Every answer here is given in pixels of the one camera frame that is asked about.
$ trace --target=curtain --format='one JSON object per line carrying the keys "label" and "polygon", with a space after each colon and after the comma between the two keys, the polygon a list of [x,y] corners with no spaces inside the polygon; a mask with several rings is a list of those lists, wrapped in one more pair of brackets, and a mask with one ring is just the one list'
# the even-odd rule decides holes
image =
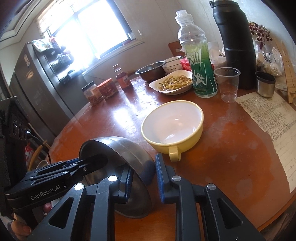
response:
{"label": "curtain", "polygon": [[47,31],[47,29],[55,22],[63,22],[70,17],[70,7],[77,0],[54,0],[51,1],[47,7],[41,11],[41,14],[36,18],[36,23],[40,35]]}

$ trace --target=ceiling molding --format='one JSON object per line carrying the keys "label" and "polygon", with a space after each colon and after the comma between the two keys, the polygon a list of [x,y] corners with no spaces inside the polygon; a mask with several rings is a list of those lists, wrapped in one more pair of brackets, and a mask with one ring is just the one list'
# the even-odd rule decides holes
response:
{"label": "ceiling molding", "polygon": [[21,16],[15,28],[3,34],[2,38],[0,39],[0,50],[21,41],[27,28],[49,1],[51,0],[33,0],[27,10]]}

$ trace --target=brown tabletop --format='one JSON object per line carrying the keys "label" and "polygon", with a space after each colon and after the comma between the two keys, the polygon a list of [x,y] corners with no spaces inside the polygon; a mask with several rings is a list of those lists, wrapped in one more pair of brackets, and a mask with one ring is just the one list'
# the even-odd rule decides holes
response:
{"label": "brown tabletop", "polygon": [[[158,93],[141,78],[133,89],[122,91],[95,107],[87,104],[63,129],[51,148],[53,162],[78,157],[81,145],[92,138],[126,137],[155,158],[156,151],[143,139],[141,123],[157,106],[173,100],[189,100],[204,112],[199,142],[182,153],[181,161],[167,164],[193,184],[215,183],[262,230],[295,199],[271,137],[263,132],[238,103],[227,104],[218,93],[202,99],[193,90],[176,96]],[[239,90],[238,95],[251,91]],[[143,219],[116,215],[117,240],[171,241],[175,237],[175,206],[162,205]]]}

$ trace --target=handwritten note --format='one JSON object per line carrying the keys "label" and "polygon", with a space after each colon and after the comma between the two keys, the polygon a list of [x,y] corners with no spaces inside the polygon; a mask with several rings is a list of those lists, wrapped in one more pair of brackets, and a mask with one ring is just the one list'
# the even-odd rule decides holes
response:
{"label": "handwritten note", "polygon": [[271,136],[292,192],[296,187],[296,111],[277,93],[266,99],[253,92],[238,97],[237,102]]}

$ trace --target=window frame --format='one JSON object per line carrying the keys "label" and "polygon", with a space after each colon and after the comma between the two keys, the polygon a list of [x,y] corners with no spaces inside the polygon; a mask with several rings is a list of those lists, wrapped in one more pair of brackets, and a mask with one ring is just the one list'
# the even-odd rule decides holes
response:
{"label": "window frame", "polygon": [[[45,31],[45,33],[47,33],[49,36],[53,36],[56,37],[56,34],[70,21],[74,20],[76,21],[80,26],[81,23],[79,21],[78,15],[83,12],[85,9],[87,9],[88,7],[90,7],[91,5],[95,4],[96,2],[99,2],[100,0],[93,0],[92,2],[90,2],[89,4],[87,4],[86,6],[84,6],[83,8],[79,9],[78,11],[74,12],[73,7],[71,6],[74,14],[69,17],[53,34],[50,32],[49,28],[50,26],[47,28],[47,30]],[[126,19],[124,18],[123,14],[121,13],[121,11],[119,10],[118,6],[116,5],[116,3],[114,2],[114,0],[106,0],[106,2],[109,4],[109,6],[111,7],[112,11],[114,12],[116,18],[118,19],[119,23],[121,24],[124,32],[126,33],[127,36],[127,40],[131,40],[128,33],[132,32],[130,26],[128,25]],[[87,32],[84,32],[85,37],[87,39],[87,42],[89,44],[89,46],[92,49],[92,53],[95,56],[96,54],[96,48],[93,45],[91,39],[89,38]],[[113,50],[121,47],[123,44],[123,42],[117,44],[116,46],[108,49],[107,51],[105,51],[104,53],[100,54],[100,58],[102,58],[103,56],[107,55],[108,53],[112,52]]]}

